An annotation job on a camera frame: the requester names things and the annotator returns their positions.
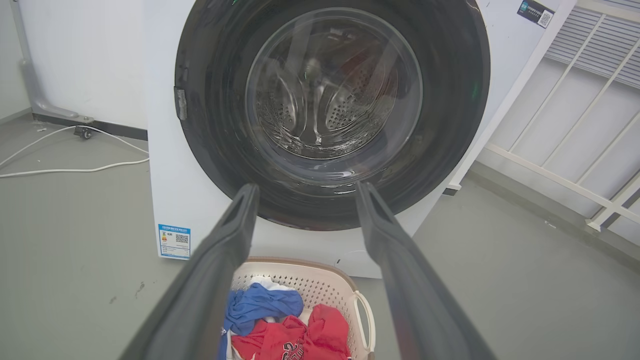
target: washing machine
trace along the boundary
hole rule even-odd
[[[416,232],[545,30],[518,14],[522,5],[147,1],[158,255],[188,259],[255,183],[252,256],[379,277],[355,184],[373,184]]]

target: washing machine door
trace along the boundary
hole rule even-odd
[[[197,0],[176,121],[229,197],[260,186],[261,217],[349,229],[355,183],[399,213],[453,171],[484,111],[488,51],[473,0]]]

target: caster wheel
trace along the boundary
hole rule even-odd
[[[87,129],[86,127],[76,126],[74,129],[74,135],[80,136],[80,138],[84,140],[88,140],[93,135],[93,131],[91,129]]]

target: power cord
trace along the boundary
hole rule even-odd
[[[112,137],[112,138],[114,138],[114,139],[117,139],[117,140],[119,140],[119,141],[121,141],[121,142],[123,142],[123,143],[125,143],[125,144],[127,144],[127,145],[129,145],[129,146],[131,146],[131,147],[133,147],[134,149],[137,149],[137,150],[140,150],[141,152],[144,152],[145,154],[148,154],[148,153],[149,153],[148,151],[143,150],[143,149],[140,149],[139,147],[137,147],[137,146],[135,146],[135,145],[133,145],[133,144],[131,144],[131,143],[128,143],[128,142],[126,142],[125,140],[123,140],[123,139],[121,139],[121,138],[119,138],[119,137],[117,137],[117,136],[111,135],[111,134],[109,134],[109,133],[107,133],[107,132],[105,132],[105,131],[102,131],[102,130],[100,130],[100,129],[96,129],[95,127],[86,126],[86,125],[76,125],[76,126],[69,126],[69,127],[64,127],[63,129],[55,130],[53,133],[51,133],[51,134],[46,134],[45,136],[43,136],[43,137],[39,138],[38,140],[36,140],[36,141],[32,142],[31,144],[29,144],[29,145],[27,145],[27,146],[25,146],[25,147],[21,148],[21,149],[20,149],[19,151],[17,151],[15,154],[13,154],[13,155],[9,156],[9,157],[8,157],[8,158],[6,158],[3,162],[1,162],[1,163],[0,163],[0,168],[1,168],[1,167],[2,167],[2,166],[3,166],[7,161],[9,161],[9,160],[13,159],[16,155],[20,154],[22,151],[25,151],[25,150],[26,150],[26,149],[28,149],[29,147],[31,147],[31,146],[33,146],[33,145],[37,144],[38,142],[41,142],[42,140],[44,140],[44,139],[48,138],[49,136],[51,136],[51,135],[53,135],[53,134],[57,134],[57,133],[59,133],[60,131],[64,131],[64,130],[68,130],[68,129],[75,129],[76,127],[84,127],[84,128],[87,128],[87,129],[91,129],[91,130],[97,131],[97,132],[99,132],[99,133],[103,133],[103,134],[105,134],[105,135],[109,135],[110,137]],[[124,162],[124,163],[115,163],[115,164],[106,165],[106,166],[99,167],[99,168],[91,168],[91,169],[57,168],[57,169],[49,169],[49,170],[36,170],[36,171],[16,172],[16,173],[13,173],[13,174],[4,174],[4,175],[0,175],[0,179],[2,179],[2,178],[4,178],[4,177],[13,177],[13,176],[24,176],[24,175],[35,175],[35,174],[47,174],[47,173],[51,173],[51,172],[96,172],[96,171],[105,170],[105,169],[112,168],[112,167],[119,167],[119,166],[122,166],[122,165],[135,165],[135,164],[142,164],[142,163],[147,162],[147,161],[149,161],[149,158],[146,158],[146,159],[144,159],[144,160],[139,160],[139,161],[127,161],[127,162]]]

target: laundry basket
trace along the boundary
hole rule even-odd
[[[358,291],[355,283],[344,272],[330,266],[282,258],[249,258],[240,266],[231,284],[232,290],[249,287],[253,276],[270,277],[273,282],[296,289],[302,296],[305,308],[318,304],[340,310],[349,324],[347,345],[353,360],[372,360],[376,345],[376,326],[367,299]],[[365,342],[364,328],[358,311],[358,301],[363,305],[369,324],[369,344]]]

